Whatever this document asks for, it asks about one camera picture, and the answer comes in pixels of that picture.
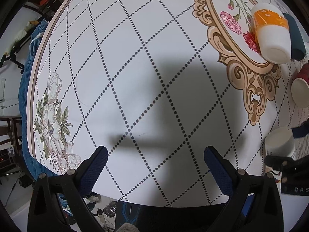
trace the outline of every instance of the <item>blue gripper pad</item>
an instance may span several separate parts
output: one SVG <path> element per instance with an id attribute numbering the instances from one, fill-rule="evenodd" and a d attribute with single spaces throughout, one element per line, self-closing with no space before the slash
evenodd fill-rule
<path id="1" fill-rule="evenodd" d="M 307 126 L 305 126 L 305 125 L 301 125 L 299 127 L 294 127 L 294 128 L 291 128 L 291 129 L 292 129 L 292 133 L 293 133 L 294 138 L 306 137 L 306 135 L 308 134 L 308 129 L 307 129 Z"/>
<path id="2" fill-rule="evenodd" d="M 233 195 L 233 180 L 230 174 L 224 168 L 227 163 L 213 146 L 206 147 L 204 151 L 204 160 L 211 171 L 216 183 L 224 195 Z"/>
<path id="3" fill-rule="evenodd" d="M 90 194 L 108 159 L 107 149 L 99 146 L 89 159 L 86 159 L 78 167 L 77 171 L 81 171 L 77 175 L 80 182 L 78 192 L 81 196 Z"/>

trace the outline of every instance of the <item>flower print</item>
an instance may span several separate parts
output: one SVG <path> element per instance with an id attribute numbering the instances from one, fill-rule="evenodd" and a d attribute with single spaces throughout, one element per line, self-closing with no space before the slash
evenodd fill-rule
<path id="1" fill-rule="evenodd" d="M 228 8 L 229 8 L 230 10 L 233 10 L 233 9 L 234 9 L 234 2 L 233 2 L 233 0 L 230 0 L 230 3 L 228 4 Z"/>
<path id="2" fill-rule="evenodd" d="M 61 90 L 62 81 L 56 72 L 53 72 L 47 80 L 48 103 L 52 104 L 56 101 L 58 93 Z"/>
<path id="3" fill-rule="evenodd" d="M 237 20 L 239 19 L 239 14 L 233 17 L 229 13 L 222 11 L 220 13 L 220 17 L 222 18 L 222 21 L 224 22 L 224 24 L 231 31 L 237 33 L 238 35 L 241 34 L 241 27 L 240 27 L 240 24 L 237 22 Z"/>
<path id="4" fill-rule="evenodd" d="M 251 32 L 247 32 L 247 33 L 244 33 L 243 34 L 243 37 L 248 45 L 248 47 L 255 51 L 256 53 L 260 54 L 261 55 L 261 50 L 260 50 L 260 47 L 259 45 L 255 42 L 255 35 L 254 33 L 251 33 Z"/>
<path id="5" fill-rule="evenodd" d="M 67 141 L 65 144 L 64 151 L 67 155 L 72 154 L 72 146 L 74 146 L 74 143 L 71 141 Z"/>
<path id="6" fill-rule="evenodd" d="M 77 169 L 81 162 L 81 157 L 76 154 L 69 154 L 68 161 L 60 157 L 58 167 L 62 174 L 65 174 L 69 169 Z"/>
<path id="7" fill-rule="evenodd" d="M 61 130 L 56 119 L 55 105 L 46 104 L 43 109 L 42 133 L 44 142 L 47 145 L 50 154 L 55 154 L 57 158 L 61 157 Z"/>
<path id="8" fill-rule="evenodd" d="M 246 13 L 246 15 L 247 15 L 247 20 L 248 20 L 248 22 L 251 24 L 251 23 L 252 23 L 252 16 L 249 15 L 248 13 Z"/>

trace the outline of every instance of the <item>screw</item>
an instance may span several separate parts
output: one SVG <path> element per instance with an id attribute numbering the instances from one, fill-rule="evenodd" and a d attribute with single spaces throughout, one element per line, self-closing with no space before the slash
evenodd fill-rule
<path id="1" fill-rule="evenodd" d="M 109 206 L 106 206 L 105 208 L 103 208 L 103 213 L 107 216 L 107 217 L 114 217 L 116 214 L 111 211 L 111 209 L 109 208 Z"/>
<path id="2" fill-rule="evenodd" d="M 266 174 L 266 176 L 267 176 L 269 179 L 272 179 L 272 178 L 273 178 L 273 174 L 272 174 L 271 172 L 268 172 L 268 173 Z"/>
<path id="3" fill-rule="evenodd" d="M 117 210 L 117 202 L 116 201 L 112 201 L 110 204 L 109 204 L 109 208 L 112 212 L 116 213 L 116 210 Z"/>
<path id="4" fill-rule="evenodd" d="M 40 173 L 39 178 L 43 179 L 43 178 L 45 178 L 45 176 L 46 176 L 46 173 Z"/>
<path id="5" fill-rule="evenodd" d="M 66 172 L 68 175 L 73 175 L 75 173 L 75 169 L 71 168 Z"/>
<path id="6" fill-rule="evenodd" d="M 243 169 L 238 169 L 238 170 L 237 170 L 237 173 L 240 174 L 240 175 L 245 175 L 245 174 L 246 174 L 246 171 L 243 170 Z"/>

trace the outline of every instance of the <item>white tablecloth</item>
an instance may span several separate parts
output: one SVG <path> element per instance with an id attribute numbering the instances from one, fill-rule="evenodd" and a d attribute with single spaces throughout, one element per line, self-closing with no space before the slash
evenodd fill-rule
<path id="1" fill-rule="evenodd" d="M 277 2 L 241 1 L 242 11 L 236 0 L 66 0 L 33 64 L 30 153 L 62 174 L 103 145 L 94 192 L 152 206 L 225 202 L 205 147 L 262 175 L 266 135 L 308 118 L 290 91 L 300 62 L 266 63 L 244 16 Z"/>

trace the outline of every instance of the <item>brown stripe border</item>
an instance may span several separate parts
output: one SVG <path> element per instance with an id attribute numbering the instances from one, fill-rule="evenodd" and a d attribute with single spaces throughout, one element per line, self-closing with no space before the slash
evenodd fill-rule
<path id="1" fill-rule="evenodd" d="M 33 101 L 34 101 L 34 93 L 35 93 L 35 85 L 37 81 L 37 74 L 39 71 L 39 67 L 41 64 L 43 52 L 45 50 L 45 47 L 47 45 L 47 42 L 50 38 L 50 35 L 55 28 L 56 23 L 58 22 L 60 16 L 62 15 L 63 11 L 67 8 L 68 4 L 71 0 L 65 0 L 60 8 L 57 10 L 56 14 L 48 24 L 48 27 L 45 31 L 45 34 L 43 36 L 43 39 L 41 41 L 41 44 L 38 48 L 37 54 L 35 56 L 32 71 L 30 75 L 30 82 L 28 86 L 28 92 L 27 92 L 27 137 L 28 137 L 28 148 L 31 156 L 33 158 L 36 158 L 36 152 L 35 152 L 35 144 L 34 144 L 34 130 L 33 130 Z"/>

